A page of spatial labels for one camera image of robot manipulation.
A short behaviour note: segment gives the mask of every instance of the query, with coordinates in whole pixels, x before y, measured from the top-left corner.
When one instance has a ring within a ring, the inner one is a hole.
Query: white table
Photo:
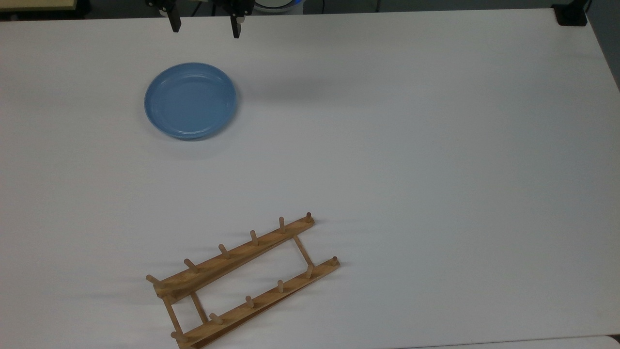
[[[211,348],[390,348],[620,332],[620,93],[550,9],[0,23],[0,346],[174,348],[165,278],[311,211],[342,267]],[[147,120],[202,61],[239,108]],[[304,270],[294,244],[199,294]],[[184,330],[200,323],[176,308]]]
[[[618,342],[609,337],[560,338],[485,344],[465,344],[441,349],[618,349]]]

